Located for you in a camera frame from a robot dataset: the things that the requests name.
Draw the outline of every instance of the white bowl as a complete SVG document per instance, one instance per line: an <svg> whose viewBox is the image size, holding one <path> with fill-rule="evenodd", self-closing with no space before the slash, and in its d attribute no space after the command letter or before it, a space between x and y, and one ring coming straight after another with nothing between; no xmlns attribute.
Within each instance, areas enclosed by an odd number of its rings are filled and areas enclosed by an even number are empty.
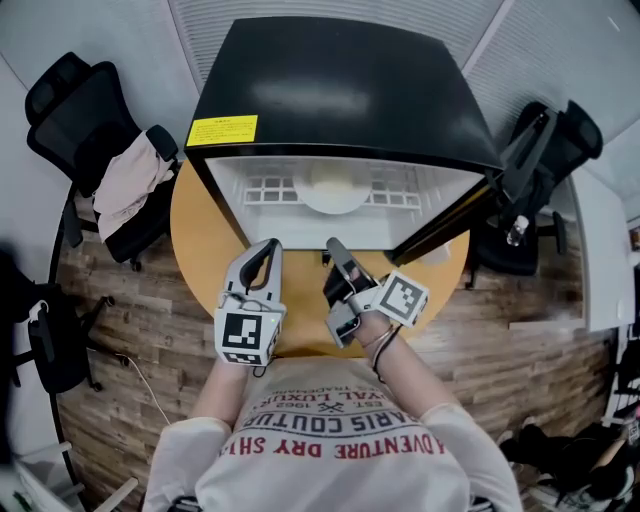
<svg viewBox="0 0 640 512"><path fill-rule="evenodd" d="M309 208L341 215L360 208L367 200L371 174L354 160L314 160L293 177L293 187Z"/></svg>

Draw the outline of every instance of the mini fridge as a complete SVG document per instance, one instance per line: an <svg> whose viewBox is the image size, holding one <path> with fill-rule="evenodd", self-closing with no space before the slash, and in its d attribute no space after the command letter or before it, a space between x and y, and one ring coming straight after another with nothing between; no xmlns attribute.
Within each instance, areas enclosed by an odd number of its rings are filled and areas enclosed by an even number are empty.
<svg viewBox="0 0 640 512"><path fill-rule="evenodd" d="M444 43L331 18L236 20L185 152L245 244L337 237L402 263L403 244L502 169Z"/></svg>

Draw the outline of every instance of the black office chair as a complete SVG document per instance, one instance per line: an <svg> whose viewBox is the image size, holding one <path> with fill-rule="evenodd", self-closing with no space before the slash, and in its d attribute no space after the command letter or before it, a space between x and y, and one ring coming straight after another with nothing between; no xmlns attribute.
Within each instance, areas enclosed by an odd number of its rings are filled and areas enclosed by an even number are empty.
<svg viewBox="0 0 640 512"><path fill-rule="evenodd" d="M25 113L31 124L29 147L64 172L84 197L96 191L111 159L141 133L124 102L115 66L89 66L71 52L31 88ZM171 135L155 125L147 137L165 162L173 161L175 171L178 148ZM169 232L174 183L175 178L158 185L144 207L106 239L118 263L130 260L132 268L140 270L140 252ZM75 247L82 241L80 227L97 231L97 225L77 220L73 194L70 197L64 211L65 235Z"/></svg>
<svg viewBox="0 0 640 512"><path fill-rule="evenodd" d="M547 109L540 102L528 104L518 118L510 144L544 116ZM580 106L570 101L567 111L557 114L557 124L520 197L497 217L471 230L471 277L465 285L467 289L474 288L480 266L517 276L535 275L540 236L555 236L558 254L566 254L566 228L560 214L554 212L553 225L544 227L536 226L536 214L549 203L553 190L569 174L589 158L600 156L602 147L598 126ZM518 215L528 219L529 227L520 244L513 246L507 243L507 233Z"/></svg>
<svg viewBox="0 0 640 512"><path fill-rule="evenodd" d="M4 313L12 322L29 320L31 350L13 356L13 381L20 386L17 367L34 361L47 393L63 393L86 380L95 391L102 390L91 375L87 349L116 358L129 365L126 356L110 350L89 337L89 331L104 305L113 305L112 297L102 297L93 309L78 317L74 302L58 284L35 284L0 251L0 276L11 306Z"/></svg>

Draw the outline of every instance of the cable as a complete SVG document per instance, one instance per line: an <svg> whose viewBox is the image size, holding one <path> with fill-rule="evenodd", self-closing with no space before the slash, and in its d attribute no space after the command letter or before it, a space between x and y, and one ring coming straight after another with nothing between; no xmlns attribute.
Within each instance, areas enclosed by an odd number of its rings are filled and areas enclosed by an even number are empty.
<svg viewBox="0 0 640 512"><path fill-rule="evenodd" d="M133 359L131 359L129 356L125 355L125 354L116 353L116 355L120 356L120 357L126 357L129 360L129 362L131 364L133 364L133 367L138 372L138 375L140 375L140 378L142 379L142 382L144 382L144 385L147 386L147 389L149 390L149 393L151 393L151 398L153 398L153 401L155 402L156 407L160 411L160 414L162 414L162 416L164 417L164 420L167 422L167 425L171 425L171 422L169 421L169 418L167 418L167 415L162 410L162 407L160 407L160 404L158 403L158 399L156 398L156 395L153 392L153 389L151 389L151 386L149 386L149 383L147 382L147 379L145 379L144 375L142 375L142 372L140 371L140 368L138 368L138 365L136 364L136 362Z"/></svg>
<svg viewBox="0 0 640 512"><path fill-rule="evenodd" d="M380 362L380 356L385 350L387 350L389 345L391 345L391 342L396 338L396 336L400 332L400 329L402 329L402 325L399 325L393 330L393 332L391 333L391 336L389 336L386 340L384 340L381 343L381 345L378 347L378 350L376 350L376 353L373 356L373 371L378 376L378 380L383 384L384 384L384 380L380 376L380 373L378 373L378 363Z"/></svg>

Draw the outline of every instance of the white fridge shelf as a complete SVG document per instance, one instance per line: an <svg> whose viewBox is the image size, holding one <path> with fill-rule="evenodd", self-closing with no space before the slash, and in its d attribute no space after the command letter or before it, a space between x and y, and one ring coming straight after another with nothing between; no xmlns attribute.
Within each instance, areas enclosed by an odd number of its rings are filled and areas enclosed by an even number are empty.
<svg viewBox="0 0 640 512"><path fill-rule="evenodd" d="M416 169L372 165L372 187L363 206L421 210ZM293 169L283 163L261 171L248 170L244 190L246 206L304 204L293 186Z"/></svg>

